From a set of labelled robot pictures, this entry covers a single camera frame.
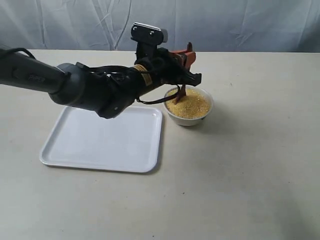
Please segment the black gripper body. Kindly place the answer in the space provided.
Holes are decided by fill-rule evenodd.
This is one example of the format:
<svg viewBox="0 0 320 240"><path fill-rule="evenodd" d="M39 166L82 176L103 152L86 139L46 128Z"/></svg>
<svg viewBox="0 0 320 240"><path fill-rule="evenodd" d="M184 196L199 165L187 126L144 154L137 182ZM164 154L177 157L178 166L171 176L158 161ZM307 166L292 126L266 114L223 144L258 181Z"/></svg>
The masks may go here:
<svg viewBox="0 0 320 240"><path fill-rule="evenodd" d="M185 50L170 51L157 44L137 43L133 83L139 87L185 84Z"/></svg>

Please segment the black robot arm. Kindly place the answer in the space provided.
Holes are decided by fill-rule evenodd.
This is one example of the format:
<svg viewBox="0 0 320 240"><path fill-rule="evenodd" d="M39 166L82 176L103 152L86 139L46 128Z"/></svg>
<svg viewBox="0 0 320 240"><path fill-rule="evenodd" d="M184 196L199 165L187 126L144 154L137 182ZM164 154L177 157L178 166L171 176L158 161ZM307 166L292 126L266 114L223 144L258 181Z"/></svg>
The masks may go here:
<svg viewBox="0 0 320 240"><path fill-rule="evenodd" d="M186 86L195 87L202 81L201 74L190 71L196 59L191 43L176 52L138 43L135 55L131 67L89 67L80 62L54 67L37 60L25 48L1 49L0 82L44 92L56 104L111 119L163 85L175 85L181 94Z"/></svg>

